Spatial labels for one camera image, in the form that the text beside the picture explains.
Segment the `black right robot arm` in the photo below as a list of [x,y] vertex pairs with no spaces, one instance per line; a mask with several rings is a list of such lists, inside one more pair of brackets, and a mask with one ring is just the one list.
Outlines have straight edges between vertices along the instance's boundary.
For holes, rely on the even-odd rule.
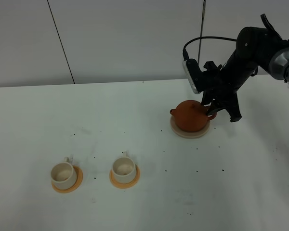
[[207,115],[215,115],[225,109],[231,122],[242,115],[239,110],[237,91],[258,67],[276,80],[289,83],[289,39],[283,40],[261,14],[263,28],[245,27],[237,39],[236,49],[224,66],[220,66],[213,78],[213,85],[205,89],[203,105],[209,105]]

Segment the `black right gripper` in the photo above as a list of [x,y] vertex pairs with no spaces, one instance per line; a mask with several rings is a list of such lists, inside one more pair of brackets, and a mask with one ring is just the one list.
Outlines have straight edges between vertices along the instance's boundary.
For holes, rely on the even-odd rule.
[[257,69],[255,62],[239,58],[237,52],[233,52],[217,75],[219,85],[203,91],[201,104],[209,106],[208,115],[226,110],[230,115],[230,122],[239,121],[242,115],[236,92]]

